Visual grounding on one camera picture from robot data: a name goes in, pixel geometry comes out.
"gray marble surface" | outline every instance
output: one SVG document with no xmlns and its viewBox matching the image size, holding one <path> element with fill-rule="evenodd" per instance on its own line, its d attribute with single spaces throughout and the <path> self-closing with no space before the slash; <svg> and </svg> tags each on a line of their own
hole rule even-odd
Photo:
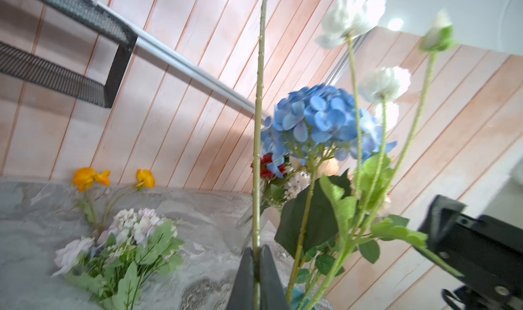
<svg viewBox="0 0 523 310">
<path fill-rule="evenodd" d="M 108 189 L 107 197 L 114 190 Z M 76 197 L 78 192 L 68 184 L 0 181 L 1 309 L 100 309 L 87 292 L 62 277 L 51 278 L 55 251 L 91 233 L 75 208 Z M 103 205 L 105 198 L 97 202 Z M 180 252 L 184 265 L 166 278 L 152 276 L 142 287 L 136 309 L 225 309 L 240 255 L 231 252 L 224 237 L 234 231 L 250 204 L 246 194 L 161 188 L 135 193 L 118 204 L 114 213 L 147 207 L 178 219 L 178 236 L 186 242 Z M 286 283 L 292 258 L 273 241 L 275 233 L 268 222 L 261 241 L 271 247 L 280 279 Z M 326 302 L 318 306 L 328 308 Z"/>
</svg>

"wooden plank wall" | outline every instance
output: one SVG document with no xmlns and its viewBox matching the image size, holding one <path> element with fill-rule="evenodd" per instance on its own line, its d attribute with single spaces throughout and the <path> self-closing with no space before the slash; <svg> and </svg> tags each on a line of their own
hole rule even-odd
<svg viewBox="0 0 523 310">
<path fill-rule="evenodd" d="M 398 141 L 396 159 L 417 107 L 426 70 L 419 37 L 377 29 L 357 55 L 357 75 L 381 66 L 402 66 L 413 73 L 409 91 L 399 98 L 400 120 L 389 132 Z M 440 55 L 418 135 L 390 193 L 390 212 L 410 218 L 417 229 L 435 195 L 467 205 L 478 216 L 523 157 L 523 57 L 459 45 Z M 338 87 L 350 88 L 345 73 Z M 353 168 L 348 160 L 340 172 Z M 355 254 L 345 264 L 327 298 L 336 310 L 441 310 L 442 288 L 460 282 L 408 245 L 380 242 L 376 264 Z"/>
<path fill-rule="evenodd" d="M 254 100 L 261 0 L 100 1 Z M 268 1 L 266 109 L 296 86 L 319 83 L 337 61 L 341 48 L 313 42 L 333 1 Z M 0 0 L 0 41 L 101 82 L 116 51 L 36 0 Z M 92 166 L 129 183 L 146 168 L 159 186 L 248 191 L 252 122 L 140 49 L 111 110 L 0 75 L 0 175 L 69 180 Z"/>
</svg>

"white ceiling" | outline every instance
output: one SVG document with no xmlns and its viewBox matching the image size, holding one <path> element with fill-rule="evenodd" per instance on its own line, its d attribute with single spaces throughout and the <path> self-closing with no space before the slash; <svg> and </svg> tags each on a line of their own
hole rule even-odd
<svg viewBox="0 0 523 310">
<path fill-rule="evenodd" d="M 523 0 L 387 0 L 380 26 L 400 18 L 400 31 L 424 35 L 441 8 L 459 43 L 523 55 Z"/>
</svg>

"screw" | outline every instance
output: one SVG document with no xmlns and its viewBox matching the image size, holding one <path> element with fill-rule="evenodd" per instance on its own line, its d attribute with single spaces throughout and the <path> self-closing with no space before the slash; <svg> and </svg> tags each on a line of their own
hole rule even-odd
<svg viewBox="0 0 523 310">
<path fill-rule="evenodd" d="M 494 291 L 496 291 L 497 294 L 500 294 L 502 296 L 507 296 L 508 294 L 510 294 L 508 289 L 501 285 L 494 287 Z"/>
</svg>

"light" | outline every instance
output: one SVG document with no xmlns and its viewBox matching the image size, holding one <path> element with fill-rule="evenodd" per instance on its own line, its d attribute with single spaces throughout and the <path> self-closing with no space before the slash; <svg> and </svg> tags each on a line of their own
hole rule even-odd
<svg viewBox="0 0 523 310">
<path fill-rule="evenodd" d="M 399 31 L 399 29 L 403 26 L 403 20 L 399 18 L 393 18 L 389 22 L 389 30 L 392 31 Z"/>
</svg>

